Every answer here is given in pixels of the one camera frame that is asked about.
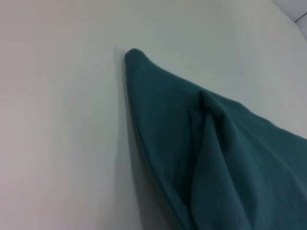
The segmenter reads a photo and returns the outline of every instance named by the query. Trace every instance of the teal towel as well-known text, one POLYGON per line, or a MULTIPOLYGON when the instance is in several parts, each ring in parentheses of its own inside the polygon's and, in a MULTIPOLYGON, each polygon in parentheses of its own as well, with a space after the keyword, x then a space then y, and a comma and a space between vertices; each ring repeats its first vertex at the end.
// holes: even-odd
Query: teal towel
POLYGON ((181 229, 307 230, 307 140, 137 49, 125 63, 142 156, 181 229))

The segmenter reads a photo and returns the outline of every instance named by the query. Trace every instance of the teal fabric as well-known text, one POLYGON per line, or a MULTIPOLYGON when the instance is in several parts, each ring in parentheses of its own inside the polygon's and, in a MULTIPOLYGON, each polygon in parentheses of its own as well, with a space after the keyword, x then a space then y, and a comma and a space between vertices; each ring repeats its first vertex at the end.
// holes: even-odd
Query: teal fabric
POLYGON ((140 150, 180 229, 307 229, 307 140, 137 49, 125 64, 140 150))

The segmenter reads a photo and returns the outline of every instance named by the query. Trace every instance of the green cloth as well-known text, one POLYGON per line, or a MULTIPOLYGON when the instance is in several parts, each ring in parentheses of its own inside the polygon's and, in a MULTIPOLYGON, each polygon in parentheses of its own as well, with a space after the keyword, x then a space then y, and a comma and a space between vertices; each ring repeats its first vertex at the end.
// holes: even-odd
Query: green cloth
POLYGON ((307 229, 307 140, 137 49, 125 64, 140 150, 180 229, 307 229))

